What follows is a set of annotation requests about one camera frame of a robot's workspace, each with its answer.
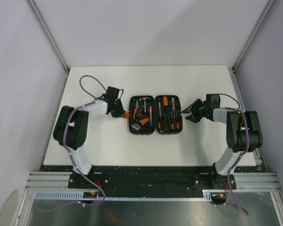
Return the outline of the claw hammer black handle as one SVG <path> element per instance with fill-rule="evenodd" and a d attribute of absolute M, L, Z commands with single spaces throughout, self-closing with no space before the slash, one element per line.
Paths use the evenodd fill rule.
<path fill-rule="evenodd" d="M 150 102 L 152 100 L 152 98 L 151 97 L 143 97 L 142 98 L 142 103 L 143 103 L 143 107 L 144 107 L 144 109 L 143 109 L 143 113 L 144 113 L 144 115 L 147 113 L 147 104 Z"/>

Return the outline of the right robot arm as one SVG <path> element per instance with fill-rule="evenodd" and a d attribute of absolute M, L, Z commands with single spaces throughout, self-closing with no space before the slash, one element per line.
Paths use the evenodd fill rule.
<path fill-rule="evenodd" d="M 196 99 L 189 107 L 182 110 L 188 114 L 187 120 L 198 123 L 206 118 L 226 125 L 227 148 L 220 159 L 212 165 L 208 184 L 219 189 L 247 154 L 263 144 L 263 135 L 256 111 L 243 111 L 239 102 L 228 94 L 207 94 L 206 100 Z"/>

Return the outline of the small precision screwdriver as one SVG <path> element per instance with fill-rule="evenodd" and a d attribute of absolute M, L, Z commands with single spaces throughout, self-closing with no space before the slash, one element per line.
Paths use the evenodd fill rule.
<path fill-rule="evenodd" d="M 175 122 L 176 122 L 176 128 L 180 129 L 179 115 L 177 111 L 175 111 Z"/>

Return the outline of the black plastic tool case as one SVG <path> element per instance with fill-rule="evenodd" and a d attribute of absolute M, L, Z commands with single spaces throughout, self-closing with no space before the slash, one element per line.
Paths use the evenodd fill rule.
<path fill-rule="evenodd" d="M 167 113 L 164 112 L 164 106 L 163 106 L 163 97 L 166 96 L 168 98 L 168 110 Z M 143 103 L 142 103 L 142 98 L 143 97 L 151 97 L 152 100 L 147 104 L 147 113 L 144 115 L 143 113 Z M 175 117 L 173 116 L 173 111 L 172 111 L 172 103 L 171 103 L 171 98 L 174 97 L 175 99 L 175 111 L 178 112 L 179 115 L 179 123 L 180 123 L 180 129 L 176 128 L 176 122 L 175 122 Z M 142 104 L 142 111 L 141 115 L 137 120 L 133 119 L 133 111 L 135 109 L 136 105 L 136 100 L 139 99 Z M 158 102 L 161 102 L 161 117 L 159 117 L 159 110 L 158 110 Z M 133 132 L 131 131 L 131 125 L 134 123 L 139 124 L 139 120 L 142 118 L 149 118 L 149 106 L 152 106 L 152 127 L 150 126 L 150 123 L 148 122 L 144 126 L 141 126 L 141 130 L 139 132 Z M 180 99 L 176 95 L 158 95 L 156 97 L 149 96 L 149 95 L 144 95 L 144 96 L 133 96 L 131 97 L 129 101 L 129 109 L 128 112 L 125 113 L 124 119 L 128 120 L 128 126 L 129 126 L 129 131 L 134 134 L 134 135 L 151 135 L 155 131 L 157 131 L 161 135 L 175 135 L 180 133 L 183 130 L 183 117 L 181 113 L 181 103 Z M 163 126 L 163 133 L 160 133 L 158 130 L 158 123 L 161 122 Z"/>

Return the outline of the orange handled screwdriver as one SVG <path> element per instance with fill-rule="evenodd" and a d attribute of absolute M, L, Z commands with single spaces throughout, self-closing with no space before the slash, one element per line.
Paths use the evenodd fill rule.
<path fill-rule="evenodd" d="M 166 96 L 163 97 L 163 106 L 164 106 L 164 112 L 167 113 L 167 110 L 168 110 L 168 98 Z"/>

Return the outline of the orange handled pliers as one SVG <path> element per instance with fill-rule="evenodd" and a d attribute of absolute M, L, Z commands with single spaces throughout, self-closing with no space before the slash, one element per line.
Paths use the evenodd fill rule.
<path fill-rule="evenodd" d="M 139 99 L 137 99 L 135 109 L 133 111 L 133 119 L 134 120 L 137 120 L 140 117 L 141 111 L 142 111 L 142 104 L 141 104 L 141 101 Z"/>

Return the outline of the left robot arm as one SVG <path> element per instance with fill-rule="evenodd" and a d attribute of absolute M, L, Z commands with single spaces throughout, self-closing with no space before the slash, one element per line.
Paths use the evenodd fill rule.
<path fill-rule="evenodd" d="M 95 177 L 90 174 L 92 163 L 83 145 L 87 139 L 88 122 L 98 116 L 111 114 L 121 118 L 125 110 L 121 102 L 123 89 L 108 87 L 106 93 L 78 107 L 63 106 L 53 130 L 53 138 L 63 146 L 71 159 L 73 169 L 80 174 L 78 182 L 84 188 L 94 185 Z"/>

